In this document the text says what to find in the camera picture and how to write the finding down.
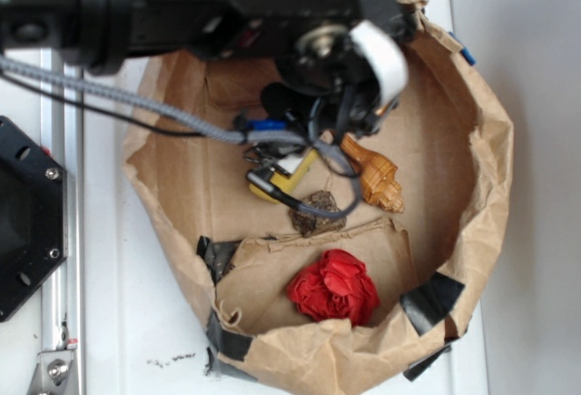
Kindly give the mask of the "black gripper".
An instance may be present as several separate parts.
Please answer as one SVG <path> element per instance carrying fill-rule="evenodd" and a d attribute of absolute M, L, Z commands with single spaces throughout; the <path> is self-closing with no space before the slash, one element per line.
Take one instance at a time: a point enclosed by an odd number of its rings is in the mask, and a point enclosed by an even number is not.
<path fill-rule="evenodd" d="M 323 125 L 375 133 L 408 80 L 397 0 L 132 0 L 131 54 L 186 49 L 202 60 L 270 58 Z"/>

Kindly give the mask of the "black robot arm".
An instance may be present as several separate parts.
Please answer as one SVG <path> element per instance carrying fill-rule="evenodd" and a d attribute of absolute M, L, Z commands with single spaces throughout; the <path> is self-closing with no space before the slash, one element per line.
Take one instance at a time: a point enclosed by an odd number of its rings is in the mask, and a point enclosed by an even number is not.
<path fill-rule="evenodd" d="M 300 103 L 375 133 L 405 88 L 401 44 L 413 21 L 397 0 L 1 0 L 4 49 L 48 47 L 91 74 L 186 49 L 210 60 L 270 58 Z"/>

